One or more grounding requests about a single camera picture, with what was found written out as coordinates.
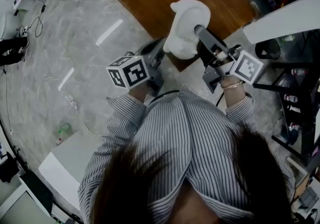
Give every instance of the bottle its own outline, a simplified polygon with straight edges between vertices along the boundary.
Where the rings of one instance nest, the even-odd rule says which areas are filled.
[[[54,143],[55,146],[59,146],[62,142],[68,139],[73,134],[71,125],[69,123],[65,123],[59,129],[59,139],[57,139]]]
[[[282,42],[286,42],[286,41],[293,41],[295,39],[295,36],[294,35],[288,35],[284,38],[282,38]]]
[[[301,130],[301,126],[295,124],[294,122],[291,122],[291,123],[290,123],[289,128],[290,128],[290,130],[292,130],[292,129],[295,129],[295,130],[297,130],[297,131],[300,131],[300,130]]]
[[[294,102],[294,103],[298,102],[298,98],[294,95],[285,94],[284,99],[289,102]]]
[[[291,74],[294,76],[304,75],[307,73],[308,73],[308,71],[306,69],[301,69],[301,68],[291,70]]]

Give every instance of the striped shirt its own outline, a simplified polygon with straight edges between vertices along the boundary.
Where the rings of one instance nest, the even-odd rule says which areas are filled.
[[[184,86],[179,93],[165,95],[151,104],[150,100],[143,104],[130,95],[108,102],[114,113],[107,121],[104,142],[93,154],[78,191],[86,223],[110,153],[128,140],[137,143],[138,152],[148,149],[143,161],[170,151],[166,156],[170,164],[156,176],[149,192],[149,206],[156,223],[169,219],[184,179],[224,221],[252,216],[247,211],[248,199],[236,180],[231,133],[240,124],[255,128],[252,97],[247,95],[229,107],[226,115]],[[292,199],[293,173],[277,160]]]

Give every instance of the white panel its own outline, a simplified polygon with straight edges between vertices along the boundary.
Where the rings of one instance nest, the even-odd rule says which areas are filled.
[[[24,182],[23,179],[19,177],[20,182],[22,183],[22,186],[24,186],[24,189],[29,193],[31,198],[35,201],[35,203],[39,206],[39,208],[48,216],[51,217],[50,213],[46,210],[46,208],[41,204],[41,202],[38,200],[38,198],[32,193],[32,191],[29,189],[27,184]]]
[[[317,142],[319,136],[320,136],[320,110],[318,111],[315,117],[314,143]]]
[[[243,28],[251,44],[320,28],[320,0],[297,0]]]
[[[20,185],[19,188],[11,194],[10,197],[0,206],[0,220],[3,216],[9,211],[9,209],[14,205],[14,203],[26,192],[26,189],[23,185]]]
[[[0,205],[21,185],[18,175],[13,176],[10,183],[0,181]]]
[[[100,141],[83,136],[78,131],[51,152],[64,169],[80,183],[93,153],[100,144]]]
[[[80,210],[77,193],[80,183],[72,177],[52,153],[49,153],[39,166],[39,171],[62,197]]]
[[[24,193],[0,221],[1,224],[57,224],[46,216],[28,193]]]
[[[56,206],[54,203],[52,204],[51,215],[55,216],[56,218],[58,218],[58,220],[64,223],[70,219],[70,217],[66,215],[62,210],[60,210],[60,208]]]

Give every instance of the green bottle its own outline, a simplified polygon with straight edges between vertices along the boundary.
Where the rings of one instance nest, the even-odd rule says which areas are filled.
[[[59,129],[59,139],[55,141],[54,145],[59,146],[62,142],[64,142],[66,139],[68,139],[72,134],[72,128],[69,123],[65,123],[63,126]]]

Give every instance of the dark hair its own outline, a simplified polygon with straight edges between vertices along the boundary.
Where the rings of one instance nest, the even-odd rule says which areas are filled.
[[[232,134],[235,174],[254,214],[243,222],[293,223],[285,180],[265,139],[246,127]],[[149,188],[165,166],[165,154],[141,164],[144,153],[137,155],[136,149],[129,144],[113,152],[91,211],[91,224],[153,223]]]
[[[249,199],[253,223],[294,223],[281,172],[263,136],[243,126],[233,134],[235,174]]]
[[[164,156],[141,163],[134,144],[114,150],[104,171],[91,211],[92,224],[153,223],[148,208],[149,187],[165,167]]]

